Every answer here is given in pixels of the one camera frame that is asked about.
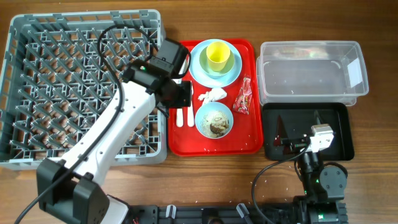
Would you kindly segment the white plastic fork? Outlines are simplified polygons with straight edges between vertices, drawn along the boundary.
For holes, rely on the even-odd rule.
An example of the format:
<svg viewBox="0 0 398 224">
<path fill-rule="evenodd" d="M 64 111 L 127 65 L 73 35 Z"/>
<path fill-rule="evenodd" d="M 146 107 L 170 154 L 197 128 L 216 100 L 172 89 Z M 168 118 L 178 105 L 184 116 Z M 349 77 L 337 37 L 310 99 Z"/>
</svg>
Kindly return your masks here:
<svg viewBox="0 0 398 224">
<path fill-rule="evenodd" d="M 178 128 L 181 128 L 183 126 L 183 109 L 182 108 L 177 108 L 175 124 Z"/>
</svg>

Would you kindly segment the white plastic spoon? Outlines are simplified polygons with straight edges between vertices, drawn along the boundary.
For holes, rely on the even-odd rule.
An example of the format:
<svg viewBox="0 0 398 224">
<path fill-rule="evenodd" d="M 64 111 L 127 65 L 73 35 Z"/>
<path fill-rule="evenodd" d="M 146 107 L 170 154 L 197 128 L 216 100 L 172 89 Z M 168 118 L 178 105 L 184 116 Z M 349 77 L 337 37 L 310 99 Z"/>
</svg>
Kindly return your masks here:
<svg viewBox="0 0 398 224">
<path fill-rule="evenodd" d="M 187 109 L 187 125 L 188 127 L 194 127 L 195 125 L 194 110 L 193 110 L 193 85 L 191 85 L 190 106 Z"/>
</svg>

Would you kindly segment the light blue plate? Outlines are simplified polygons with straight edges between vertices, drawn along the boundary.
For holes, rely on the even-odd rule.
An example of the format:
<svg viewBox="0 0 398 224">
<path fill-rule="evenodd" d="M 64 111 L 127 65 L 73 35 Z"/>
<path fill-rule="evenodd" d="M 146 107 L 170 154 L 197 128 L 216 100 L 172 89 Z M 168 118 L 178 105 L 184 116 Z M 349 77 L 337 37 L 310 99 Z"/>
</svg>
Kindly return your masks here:
<svg viewBox="0 0 398 224">
<path fill-rule="evenodd" d="M 209 44 L 215 41 L 226 42 L 234 55 L 233 69 L 227 75 L 218 79 L 213 79 L 206 76 L 199 63 L 201 51 Z M 191 56 L 192 56 L 192 61 L 189 67 L 189 72 L 191 73 L 192 78 L 200 85 L 208 88 L 223 88 L 232 84 L 239 77 L 243 67 L 241 55 L 236 49 L 236 47 L 234 47 L 229 42 L 221 39 L 208 39 L 200 42 L 199 44 L 196 44 L 196 46 L 194 46 L 194 48 L 191 51 Z"/>
</svg>

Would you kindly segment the red snack wrapper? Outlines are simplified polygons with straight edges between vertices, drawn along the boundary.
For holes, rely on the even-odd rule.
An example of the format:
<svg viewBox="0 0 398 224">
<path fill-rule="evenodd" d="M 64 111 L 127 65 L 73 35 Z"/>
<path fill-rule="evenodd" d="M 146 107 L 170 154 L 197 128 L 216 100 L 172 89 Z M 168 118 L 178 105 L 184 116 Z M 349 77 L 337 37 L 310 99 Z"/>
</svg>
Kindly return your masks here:
<svg viewBox="0 0 398 224">
<path fill-rule="evenodd" d="M 239 93 L 233 103 L 233 111 L 249 114 L 249 107 L 252 100 L 251 78 L 244 77 Z"/>
</svg>

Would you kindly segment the light blue food bowl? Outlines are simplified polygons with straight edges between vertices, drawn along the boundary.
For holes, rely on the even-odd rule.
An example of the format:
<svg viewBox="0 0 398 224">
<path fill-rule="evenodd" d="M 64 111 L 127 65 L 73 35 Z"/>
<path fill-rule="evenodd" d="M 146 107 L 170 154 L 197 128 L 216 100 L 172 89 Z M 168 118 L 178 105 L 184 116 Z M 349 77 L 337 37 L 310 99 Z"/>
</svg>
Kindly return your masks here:
<svg viewBox="0 0 398 224">
<path fill-rule="evenodd" d="M 198 109 L 198 111 L 195 115 L 195 126 L 197 127 L 197 130 L 200 132 L 200 134 L 202 134 L 204 137 L 206 137 L 202 131 L 201 122 L 203 120 L 204 115 L 206 115 L 210 111 L 222 111 L 227 115 L 227 117 L 229 119 L 229 129 L 228 129 L 228 132 L 224 135 L 224 136 L 226 136 L 232 130 L 232 127 L 234 124 L 234 118 L 233 118 L 233 114 L 232 114 L 231 110 L 226 105 L 219 103 L 219 102 L 210 102 L 210 103 L 207 103 L 207 104 L 201 106 Z"/>
</svg>

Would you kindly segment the yellow plastic cup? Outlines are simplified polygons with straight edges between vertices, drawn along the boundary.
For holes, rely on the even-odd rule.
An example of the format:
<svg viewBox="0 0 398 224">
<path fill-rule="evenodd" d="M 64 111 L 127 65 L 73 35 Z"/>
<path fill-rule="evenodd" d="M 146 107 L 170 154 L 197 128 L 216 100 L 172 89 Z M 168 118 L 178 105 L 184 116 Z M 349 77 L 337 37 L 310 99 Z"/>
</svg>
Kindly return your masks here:
<svg viewBox="0 0 398 224">
<path fill-rule="evenodd" d="M 206 48 L 208 66 L 214 72 L 224 69 L 230 55 L 231 50 L 226 42 L 215 41 Z"/>
</svg>

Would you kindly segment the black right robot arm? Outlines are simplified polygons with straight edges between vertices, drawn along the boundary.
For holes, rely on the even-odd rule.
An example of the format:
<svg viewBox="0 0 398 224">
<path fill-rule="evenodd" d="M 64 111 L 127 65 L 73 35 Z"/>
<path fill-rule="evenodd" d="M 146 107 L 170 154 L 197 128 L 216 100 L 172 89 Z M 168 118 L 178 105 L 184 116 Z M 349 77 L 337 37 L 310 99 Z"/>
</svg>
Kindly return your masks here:
<svg viewBox="0 0 398 224">
<path fill-rule="evenodd" d="M 325 163 L 321 152 L 334 139 L 329 124 L 316 124 L 311 134 L 288 137 L 281 116 L 277 117 L 274 146 L 282 146 L 284 155 L 293 155 L 295 171 L 302 182 L 304 196 L 294 198 L 300 223 L 348 223 L 345 197 L 348 171 L 336 162 Z"/>
</svg>

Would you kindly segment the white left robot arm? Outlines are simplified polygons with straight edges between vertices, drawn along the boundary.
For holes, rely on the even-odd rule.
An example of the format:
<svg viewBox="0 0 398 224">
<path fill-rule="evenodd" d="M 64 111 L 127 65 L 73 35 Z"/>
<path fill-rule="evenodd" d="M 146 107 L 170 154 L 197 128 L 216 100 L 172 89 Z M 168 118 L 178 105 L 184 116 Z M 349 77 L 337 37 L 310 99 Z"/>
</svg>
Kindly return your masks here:
<svg viewBox="0 0 398 224">
<path fill-rule="evenodd" d="M 127 66 L 110 104 L 59 161 L 37 168 L 39 208 L 65 223 L 129 223 L 130 206 L 101 188 L 116 155 L 137 125 L 159 104 L 190 105 L 190 83 L 175 83 L 188 70 L 190 52 L 165 39 L 148 62 Z"/>
</svg>

